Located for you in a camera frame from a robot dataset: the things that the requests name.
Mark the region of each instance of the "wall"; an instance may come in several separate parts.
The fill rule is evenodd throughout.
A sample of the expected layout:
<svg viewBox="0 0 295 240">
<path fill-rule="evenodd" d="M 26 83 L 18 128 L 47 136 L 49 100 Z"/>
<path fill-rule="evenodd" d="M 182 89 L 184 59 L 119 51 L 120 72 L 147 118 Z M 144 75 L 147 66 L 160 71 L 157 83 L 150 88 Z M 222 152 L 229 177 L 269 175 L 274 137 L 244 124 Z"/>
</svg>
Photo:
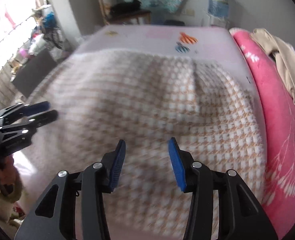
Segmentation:
<svg viewBox="0 0 295 240">
<path fill-rule="evenodd" d="M 103 26 L 98 0 L 69 0 L 81 35 L 89 35 Z"/>
<path fill-rule="evenodd" d="M 81 32 L 74 17 L 69 0 L 51 0 L 54 13 L 59 25 L 72 45 L 73 49 L 78 47 Z"/>
<path fill-rule="evenodd" d="M 185 0 L 183 7 L 194 9 L 195 16 L 168 15 L 167 18 L 182 20 L 186 25 L 206 25 L 208 0 Z M 292 0 L 231 0 L 230 21 L 231 27 L 249 31 L 266 28 L 295 48 L 295 4 Z"/>
<path fill-rule="evenodd" d="M 89 35 L 103 26 L 97 0 L 51 0 L 61 29 L 73 49 Z"/>
</svg>

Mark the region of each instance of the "window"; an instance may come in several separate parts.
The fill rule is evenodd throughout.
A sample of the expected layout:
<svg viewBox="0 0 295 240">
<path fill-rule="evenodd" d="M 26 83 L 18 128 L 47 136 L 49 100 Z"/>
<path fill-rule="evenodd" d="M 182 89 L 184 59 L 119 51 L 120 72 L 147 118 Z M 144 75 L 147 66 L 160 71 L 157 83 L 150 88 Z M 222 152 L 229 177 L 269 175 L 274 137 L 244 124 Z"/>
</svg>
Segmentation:
<svg viewBox="0 0 295 240">
<path fill-rule="evenodd" d="M 35 0 L 0 0 L 0 70 L 31 36 Z"/>
</svg>

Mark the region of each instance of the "blue gripper pad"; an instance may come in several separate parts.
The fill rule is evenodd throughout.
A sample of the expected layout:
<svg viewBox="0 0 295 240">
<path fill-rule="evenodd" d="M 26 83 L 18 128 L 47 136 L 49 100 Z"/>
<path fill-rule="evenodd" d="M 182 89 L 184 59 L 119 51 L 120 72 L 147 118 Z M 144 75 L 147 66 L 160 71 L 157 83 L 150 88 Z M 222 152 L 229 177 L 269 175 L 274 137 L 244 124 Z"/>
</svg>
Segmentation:
<svg viewBox="0 0 295 240">
<path fill-rule="evenodd" d="M 179 147 L 175 138 L 169 140 L 169 157 L 171 159 L 175 179 L 180 189 L 185 192 L 187 185 L 185 181 L 185 170 L 179 155 Z"/>
<path fill-rule="evenodd" d="M 109 185 L 108 187 L 111 189 L 111 192 L 118 186 L 123 162 L 126 156 L 126 142 L 120 140 L 117 148 L 115 149 L 116 156 L 114 158 L 110 175 L 109 175 Z"/>
<path fill-rule="evenodd" d="M 44 101 L 34 105 L 25 106 L 23 109 L 23 113 L 25 116 L 30 116 L 30 115 L 48 111 L 49 109 L 50 109 L 50 103 L 48 101 Z"/>
</svg>

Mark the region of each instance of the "checkered blanket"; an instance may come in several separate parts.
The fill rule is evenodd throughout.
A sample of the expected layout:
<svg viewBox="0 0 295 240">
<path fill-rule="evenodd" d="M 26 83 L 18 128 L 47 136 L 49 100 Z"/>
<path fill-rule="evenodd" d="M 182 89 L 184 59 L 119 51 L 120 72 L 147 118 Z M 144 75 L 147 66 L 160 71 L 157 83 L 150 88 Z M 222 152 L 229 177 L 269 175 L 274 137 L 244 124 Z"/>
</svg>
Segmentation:
<svg viewBox="0 0 295 240">
<path fill-rule="evenodd" d="M 215 62 L 120 50 L 72 55 L 29 102 L 45 99 L 59 119 L 40 128 L 24 153 L 48 182 L 126 141 L 119 186 L 104 194 L 108 222 L 183 237 L 191 194 L 176 185 L 171 137 L 210 169 L 237 170 L 262 199 L 265 156 L 250 98 Z M 216 194 L 214 200 L 216 239 Z"/>
</svg>

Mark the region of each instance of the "metal pivot screw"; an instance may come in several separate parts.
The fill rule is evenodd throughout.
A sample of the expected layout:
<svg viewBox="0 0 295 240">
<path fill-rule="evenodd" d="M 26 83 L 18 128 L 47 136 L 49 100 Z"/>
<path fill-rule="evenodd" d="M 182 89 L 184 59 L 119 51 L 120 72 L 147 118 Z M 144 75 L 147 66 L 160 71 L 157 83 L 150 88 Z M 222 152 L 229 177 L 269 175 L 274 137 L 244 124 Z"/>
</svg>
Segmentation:
<svg viewBox="0 0 295 240">
<path fill-rule="evenodd" d="M 102 163 L 93 164 L 93 168 L 95 168 L 95 169 L 100 169 L 102 166 L 103 166 Z"/>
<path fill-rule="evenodd" d="M 59 177 L 65 177 L 67 175 L 67 172 L 66 171 L 60 171 L 59 173 L 58 173 L 58 176 Z"/>
<path fill-rule="evenodd" d="M 200 162 L 193 162 L 193 163 L 192 163 L 192 166 L 193 166 L 194 168 L 200 168 L 200 167 L 202 167 L 202 163 L 200 163 Z"/>
<path fill-rule="evenodd" d="M 230 175 L 232 177 L 236 176 L 236 171 L 235 170 L 229 170 L 227 173 L 228 173 L 228 175 Z"/>
</svg>

